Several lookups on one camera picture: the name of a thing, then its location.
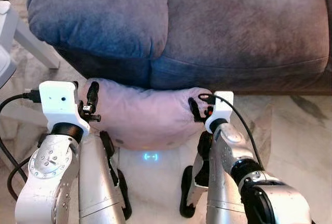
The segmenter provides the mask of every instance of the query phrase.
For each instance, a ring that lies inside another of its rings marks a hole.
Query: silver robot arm
[[[29,176],[15,208],[17,224],[68,222],[70,188],[79,171],[79,142],[90,131],[78,113],[72,82],[39,85],[43,113],[51,134],[29,161]]]
[[[98,90],[93,82],[83,105],[73,82],[39,85],[51,133],[30,158],[29,176],[15,208],[17,224],[68,223],[70,189],[77,175],[81,224],[124,224],[130,217],[127,185],[112,160],[112,141],[105,132],[88,136],[88,122],[100,121],[93,115]]]
[[[232,92],[215,95],[233,102]],[[214,100],[194,165],[184,171],[181,215],[192,217],[200,196],[208,191],[208,224],[311,224],[305,198],[264,171],[243,135],[229,123],[232,108]]]

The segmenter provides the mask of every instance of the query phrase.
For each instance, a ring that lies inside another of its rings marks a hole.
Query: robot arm
[[[46,81],[39,92],[51,134],[29,161],[15,218],[17,224],[63,224],[68,220],[71,184],[79,171],[78,144],[89,134],[91,115],[78,102],[73,82]]]
[[[311,224],[305,198],[260,167],[234,126],[221,124],[214,138],[222,146],[223,168],[239,188],[248,224]]]
[[[232,92],[215,95],[233,102]],[[185,169],[180,213],[192,217],[202,192],[208,191],[209,224],[311,224],[305,198],[254,160],[243,135],[229,123],[232,108],[212,95],[199,98],[214,107],[206,118],[195,116],[205,122],[207,132],[201,135],[193,166]],[[197,109],[191,110],[197,115]]]

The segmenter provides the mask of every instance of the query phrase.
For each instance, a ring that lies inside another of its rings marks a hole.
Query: white furniture
[[[9,55],[14,39],[46,67],[59,68],[60,59],[51,51],[50,46],[30,32],[10,2],[0,1],[0,88],[16,70],[16,63]],[[43,113],[25,106],[6,107],[1,115],[41,126],[46,126],[47,123]]]
[[[59,68],[60,60],[50,47],[30,32],[10,2],[0,1],[0,88],[15,71],[9,56],[14,39],[48,68]]]

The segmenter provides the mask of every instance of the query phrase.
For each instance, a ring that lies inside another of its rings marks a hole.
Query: white chair leg
[[[18,20],[14,39],[46,67],[59,68],[60,59],[51,51],[51,48],[47,44],[38,40],[30,32],[29,28],[21,19]]]
[[[48,68],[59,68],[60,59],[51,51],[51,48],[30,32],[17,12],[11,8],[10,2],[0,1],[0,45],[8,53],[10,53],[13,39]]]

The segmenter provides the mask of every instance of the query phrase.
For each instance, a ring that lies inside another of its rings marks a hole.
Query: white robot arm
[[[98,90],[93,82],[83,105],[74,82],[39,85],[50,134],[30,158],[29,176],[15,208],[17,224],[68,223],[70,189],[78,174],[80,224],[123,224],[130,217],[126,181],[112,162],[114,148],[108,134],[87,138],[88,122],[101,118],[93,115]]]

